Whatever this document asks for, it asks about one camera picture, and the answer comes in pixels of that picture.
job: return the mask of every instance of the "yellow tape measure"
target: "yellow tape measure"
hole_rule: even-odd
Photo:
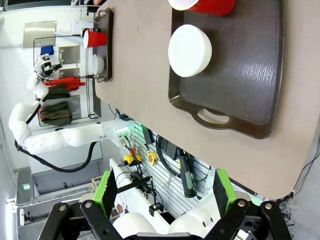
[[[157,164],[157,155],[154,152],[148,153],[148,161],[152,164],[152,166]]]

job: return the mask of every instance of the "black handheld tool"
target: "black handheld tool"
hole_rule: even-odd
[[[194,190],[194,184],[192,181],[188,160],[181,148],[177,149],[177,157],[179,159],[180,176],[182,180],[184,196],[189,199],[193,198],[196,196],[196,192]]]

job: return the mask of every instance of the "white bowl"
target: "white bowl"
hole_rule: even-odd
[[[101,73],[105,68],[105,61],[102,57],[94,54],[92,56],[92,72],[94,75]]]
[[[193,25],[182,25],[172,35],[168,48],[171,68],[180,77],[202,72],[210,62],[212,46],[208,36]]]

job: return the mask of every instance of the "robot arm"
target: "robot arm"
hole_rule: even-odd
[[[49,89],[40,81],[39,77],[49,77],[53,71],[59,69],[59,64],[51,66],[46,55],[40,56],[36,62],[34,73],[27,80],[27,88],[32,91],[37,99],[31,105],[18,103],[12,110],[9,118],[9,128],[13,132],[17,143],[32,155],[44,154],[61,148],[81,145],[109,139],[118,147],[130,139],[132,121],[115,119],[112,121],[93,123],[85,126],[62,129],[40,135],[32,135],[28,127],[27,117],[35,114],[43,104]]]

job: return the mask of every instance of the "table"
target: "table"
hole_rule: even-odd
[[[99,98],[266,198],[294,188],[320,113],[320,1],[286,2],[283,87],[273,133],[263,140],[202,127],[170,104],[167,0],[108,0],[105,8],[114,11],[113,73],[95,85]]]

